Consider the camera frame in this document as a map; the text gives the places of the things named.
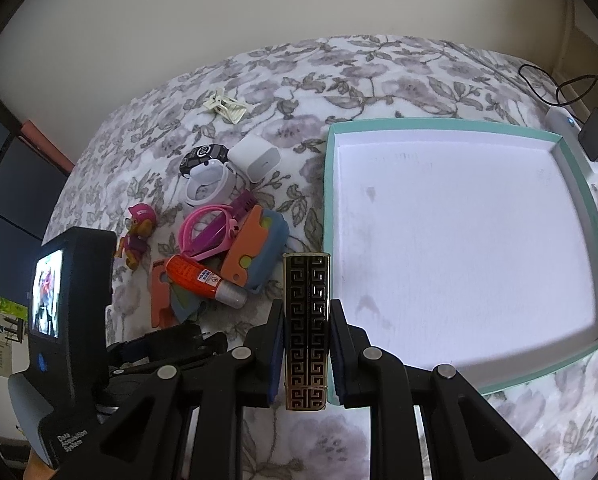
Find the pink hat puppy figure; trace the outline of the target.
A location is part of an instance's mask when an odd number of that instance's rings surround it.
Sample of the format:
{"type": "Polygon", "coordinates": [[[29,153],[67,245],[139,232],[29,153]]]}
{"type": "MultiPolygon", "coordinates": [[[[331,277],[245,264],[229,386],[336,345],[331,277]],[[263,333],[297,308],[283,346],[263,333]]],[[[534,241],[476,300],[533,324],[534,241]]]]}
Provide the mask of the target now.
{"type": "Polygon", "coordinates": [[[130,223],[119,240],[116,258],[123,258],[125,265],[131,271],[136,271],[148,250],[148,240],[158,225],[158,217],[154,208],[145,203],[131,206],[128,212],[130,223]]]}

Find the pink kids watch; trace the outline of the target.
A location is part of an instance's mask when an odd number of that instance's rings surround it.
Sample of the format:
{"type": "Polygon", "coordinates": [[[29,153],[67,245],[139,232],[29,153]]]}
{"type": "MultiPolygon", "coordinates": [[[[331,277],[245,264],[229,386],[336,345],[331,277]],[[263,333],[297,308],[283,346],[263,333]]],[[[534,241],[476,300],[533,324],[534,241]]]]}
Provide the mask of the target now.
{"type": "Polygon", "coordinates": [[[207,205],[188,214],[177,240],[180,252],[198,261],[227,252],[239,234],[239,221],[228,205],[207,205]]]}

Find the orange blue toy knife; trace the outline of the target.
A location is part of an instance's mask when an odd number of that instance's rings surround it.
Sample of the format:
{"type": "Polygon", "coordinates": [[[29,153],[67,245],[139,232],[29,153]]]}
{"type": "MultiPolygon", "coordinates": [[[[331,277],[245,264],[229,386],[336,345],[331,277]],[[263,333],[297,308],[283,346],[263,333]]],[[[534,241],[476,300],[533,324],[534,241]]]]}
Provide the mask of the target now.
{"type": "Polygon", "coordinates": [[[252,294],[258,294],[282,258],[289,226],[277,211],[254,206],[230,246],[220,275],[252,294]]]}

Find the black gold patterned harmonica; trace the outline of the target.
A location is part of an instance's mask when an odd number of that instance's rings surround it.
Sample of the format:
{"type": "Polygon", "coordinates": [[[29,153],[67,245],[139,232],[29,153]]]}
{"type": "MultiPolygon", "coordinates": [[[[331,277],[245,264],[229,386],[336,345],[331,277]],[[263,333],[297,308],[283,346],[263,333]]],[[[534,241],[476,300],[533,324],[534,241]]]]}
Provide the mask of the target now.
{"type": "Polygon", "coordinates": [[[285,392],[289,411],[326,408],[329,263],[324,252],[284,255],[285,392]]]}

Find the purple translucent comb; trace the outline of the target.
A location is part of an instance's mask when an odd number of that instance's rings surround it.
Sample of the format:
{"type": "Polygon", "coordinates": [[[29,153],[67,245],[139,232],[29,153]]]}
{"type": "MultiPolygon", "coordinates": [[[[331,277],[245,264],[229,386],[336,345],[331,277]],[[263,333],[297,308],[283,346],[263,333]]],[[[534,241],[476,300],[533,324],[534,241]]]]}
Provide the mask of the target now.
{"type": "Polygon", "coordinates": [[[234,208],[236,218],[240,225],[241,221],[247,217],[247,214],[257,203],[258,201],[249,191],[244,191],[227,205],[234,208]]]}

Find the teal white shallow box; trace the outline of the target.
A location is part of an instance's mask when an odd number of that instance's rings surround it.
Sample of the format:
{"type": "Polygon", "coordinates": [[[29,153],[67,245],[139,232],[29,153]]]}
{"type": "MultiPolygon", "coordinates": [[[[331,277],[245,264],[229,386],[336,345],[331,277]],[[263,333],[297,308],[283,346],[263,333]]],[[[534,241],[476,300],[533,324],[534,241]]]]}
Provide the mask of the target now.
{"type": "Polygon", "coordinates": [[[491,393],[598,349],[598,209],[560,134],[463,119],[339,122],[332,296],[373,344],[491,393]]]}

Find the dark cabinet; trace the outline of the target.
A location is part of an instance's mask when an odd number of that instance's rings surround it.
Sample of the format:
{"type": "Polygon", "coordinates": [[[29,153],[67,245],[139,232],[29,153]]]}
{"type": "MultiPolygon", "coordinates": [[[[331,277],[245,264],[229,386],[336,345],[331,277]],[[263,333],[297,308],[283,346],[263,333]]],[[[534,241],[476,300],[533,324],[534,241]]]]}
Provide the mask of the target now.
{"type": "Polygon", "coordinates": [[[0,296],[27,306],[42,241],[68,173],[21,133],[0,100],[0,296]]]}

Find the white smart watch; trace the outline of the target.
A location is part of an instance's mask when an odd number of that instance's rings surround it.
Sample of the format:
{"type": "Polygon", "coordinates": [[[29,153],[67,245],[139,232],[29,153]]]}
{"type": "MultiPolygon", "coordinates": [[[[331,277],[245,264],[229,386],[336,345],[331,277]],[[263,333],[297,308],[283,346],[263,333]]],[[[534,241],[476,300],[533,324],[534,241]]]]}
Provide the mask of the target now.
{"type": "Polygon", "coordinates": [[[184,200],[192,208],[224,204],[236,186],[237,173],[230,162],[210,159],[186,174],[184,200]]]}

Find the black toy car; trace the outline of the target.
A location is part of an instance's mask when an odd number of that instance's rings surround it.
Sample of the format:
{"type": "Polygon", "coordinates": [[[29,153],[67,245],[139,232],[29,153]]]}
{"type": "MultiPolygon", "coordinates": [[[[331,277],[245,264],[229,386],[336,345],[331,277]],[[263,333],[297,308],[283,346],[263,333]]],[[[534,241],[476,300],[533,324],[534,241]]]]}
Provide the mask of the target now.
{"type": "Polygon", "coordinates": [[[204,144],[193,148],[180,161],[180,175],[189,177],[198,166],[206,166],[210,160],[219,160],[222,164],[227,162],[228,148],[223,144],[204,144]]]}

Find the white USB charger plug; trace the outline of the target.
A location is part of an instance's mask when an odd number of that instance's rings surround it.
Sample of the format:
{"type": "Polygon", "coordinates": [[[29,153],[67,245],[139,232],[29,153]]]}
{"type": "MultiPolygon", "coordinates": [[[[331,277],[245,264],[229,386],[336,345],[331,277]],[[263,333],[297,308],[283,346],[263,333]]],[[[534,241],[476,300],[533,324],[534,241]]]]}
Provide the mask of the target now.
{"type": "Polygon", "coordinates": [[[230,148],[227,158],[251,183],[263,181],[282,159],[274,144],[255,134],[247,134],[230,148]]]}

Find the cream hair claw clip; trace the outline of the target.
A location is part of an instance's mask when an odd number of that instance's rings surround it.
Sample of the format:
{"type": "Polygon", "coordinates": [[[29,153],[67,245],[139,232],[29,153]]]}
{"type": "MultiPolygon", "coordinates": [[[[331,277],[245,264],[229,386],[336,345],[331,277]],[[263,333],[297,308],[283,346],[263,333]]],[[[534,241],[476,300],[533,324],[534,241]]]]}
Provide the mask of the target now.
{"type": "Polygon", "coordinates": [[[241,122],[241,119],[248,113],[246,103],[240,102],[225,93],[224,88],[217,88],[212,91],[203,102],[203,106],[209,112],[223,117],[233,125],[241,122]]]}

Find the white power strip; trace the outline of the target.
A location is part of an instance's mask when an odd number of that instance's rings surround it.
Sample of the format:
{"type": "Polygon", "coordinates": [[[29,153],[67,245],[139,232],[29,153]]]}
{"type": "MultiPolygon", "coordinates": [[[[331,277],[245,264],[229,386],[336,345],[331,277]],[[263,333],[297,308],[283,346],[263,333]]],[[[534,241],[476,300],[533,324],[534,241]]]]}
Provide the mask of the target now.
{"type": "Polygon", "coordinates": [[[568,110],[563,107],[551,107],[546,113],[545,125],[548,131],[564,138],[587,183],[596,184],[598,182],[598,162],[591,162],[585,155],[578,140],[581,128],[568,110]]]}

